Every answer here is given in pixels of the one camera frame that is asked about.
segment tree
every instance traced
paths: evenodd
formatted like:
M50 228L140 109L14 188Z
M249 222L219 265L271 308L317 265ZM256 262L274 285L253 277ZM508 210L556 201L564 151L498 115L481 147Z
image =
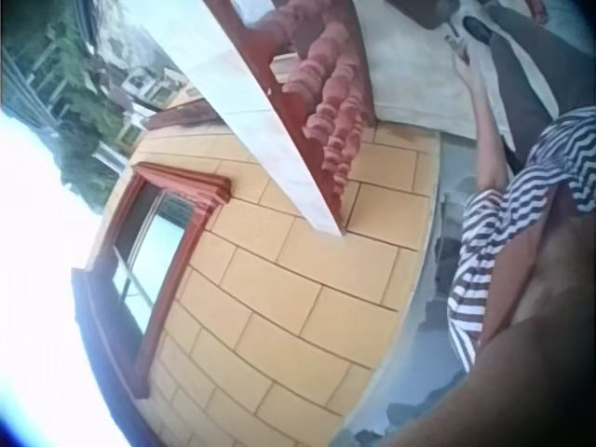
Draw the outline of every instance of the tree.
M117 174L92 155L100 141L111 143L122 129L121 112L105 96L93 93L85 85L84 71L97 62L90 59L78 30L75 0L3 0L3 47L18 60L26 73L49 42L57 44L57 60L52 73L66 79L62 96L71 104L71 112L55 129L59 139L43 138L61 170L62 183L101 212L117 181ZM3 103L23 107L14 89L3 92ZM19 118L31 126L23 109Z

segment striped shirt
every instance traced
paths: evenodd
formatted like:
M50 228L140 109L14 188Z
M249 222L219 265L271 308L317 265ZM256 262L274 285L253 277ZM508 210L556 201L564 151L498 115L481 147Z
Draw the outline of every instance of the striped shirt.
M596 107L562 115L546 128L504 194L482 191L466 204L447 312L455 351L467 371L476 358L495 257L546 212L557 183L566 183L580 213L596 210Z

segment wall tile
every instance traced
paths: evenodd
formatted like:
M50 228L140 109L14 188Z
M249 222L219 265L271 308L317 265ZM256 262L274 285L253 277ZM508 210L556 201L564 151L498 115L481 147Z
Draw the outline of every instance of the wall tile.
M224 205L220 205L213 211L211 217L209 217L209 220L205 224L206 230L211 231L213 229L213 226L215 225L215 221L217 221L217 218L219 217L220 212L222 212L223 207L224 207Z
M342 209L340 211L342 215L342 224L345 225L347 220L352 213L352 209L354 208L354 203L356 202L356 196L358 195L358 190L360 188L360 183L358 182L348 182L347 187L345 188L344 194L342 195Z
M341 291L380 303L397 250L352 234L330 237L312 229L303 219L297 219L278 264Z
M186 442L179 440L176 436L176 433L171 431L166 426L161 428L161 433L159 433L159 438L166 444L168 447L186 447Z
M136 165L142 161L157 163L158 165L172 166L173 168L195 170L205 174L213 174L220 166L221 160L217 158L200 158L198 156L178 156L175 154L146 154L135 152L130 158L130 164Z
M273 385L267 393L257 415L273 427L313 447L327 447L333 432L342 422L341 417L277 385Z
M174 295L174 298L176 300L179 300L180 295L183 294L184 287L186 287L186 282L188 281L188 278L190 277L190 271L191 271L191 268L188 266L184 269L183 277L180 279L180 284L178 285L178 289L176 289L176 294Z
M237 402L254 412L271 380L252 368L207 331L196 341L193 360Z
M376 131L376 128L364 128L362 130L362 140L364 142L373 142L375 131Z
M347 374L339 385L332 399L327 404L327 408L336 413L347 415L358 403L362 392L373 372L358 365L350 365Z
M193 272L180 302L196 319L230 347L244 330L251 311L230 295Z
M196 135L143 140L136 153L198 156L236 161L247 161L250 155L235 135Z
M412 191L416 152L364 143L349 178L401 191Z
M195 363L184 354L171 338L166 339L160 359L176 382L178 382L178 385L198 405L205 407L215 385L196 367Z
M429 213L427 197L364 184L347 229L390 244L421 250Z
M174 301L166 319L166 331L187 353L193 348L201 327L178 302Z
M191 440L191 445L231 447L234 443L234 438L215 424L183 391L178 390L171 406L193 430L195 441Z
M196 244L190 265L215 284L219 284L235 249L234 244L205 231Z
M137 407L137 410L139 410L139 413L149 427L156 433L156 435L159 435L159 432L163 427L163 422L154 403L149 399L143 399L135 400L134 405Z
M222 289L297 334L305 324L320 286L238 249L225 273Z
M416 285L421 256L417 251L400 250L387 284L383 305L400 312L406 310Z
M300 396L324 405L348 363L253 315L237 353L259 371Z
M240 405L216 390L207 413L234 438L249 447L293 447L294 441L263 423Z
M151 383L157 386L166 400L171 400L176 392L176 381L171 374L164 368L159 359L154 359L149 372Z
M381 122L376 128L374 142L436 154L440 148L440 135L436 130Z
M257 203L269 176L261 165L222 161L216 173L232 181L232 196Z
M213 233L275 261L293 219L287 214L233 199L222 208Z
M342 357L375 367L397 321L397 313L339 291L323 288L302 337Z
M164 427L167 427L177 440L177 442L174 442L174 445L186 445L192 434L190 427L174 412L169 402L159 393L153 393L150 399L159 413Z
M418 154L413 191L423 196L432 196L439 181L439 157Z
M288 212L289 214L294 214L296 216L301 215L300 211L293 203L291 203L285 193L279 189L279 186L273 180L269 181L269 184L264 189L263 196L259 203L264 207L273 208L274 210Z

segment shoe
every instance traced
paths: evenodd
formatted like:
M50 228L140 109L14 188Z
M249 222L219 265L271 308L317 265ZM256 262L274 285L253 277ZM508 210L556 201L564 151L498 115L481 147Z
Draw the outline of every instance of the shoe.
M484 45L491 43L493 31L480 20L472 16L465 16L463 24L464 29L476 40L482 42Z

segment wall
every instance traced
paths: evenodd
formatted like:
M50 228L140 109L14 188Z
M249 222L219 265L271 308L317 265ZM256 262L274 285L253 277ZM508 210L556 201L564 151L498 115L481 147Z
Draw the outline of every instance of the wall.
M151 398L137 401L168 445L323 446L357 404L412 295L439 151L436 133L389 123L364 138L344 237L311 229L226 126L149 132L135 152L131 164L233 185L176 293Z

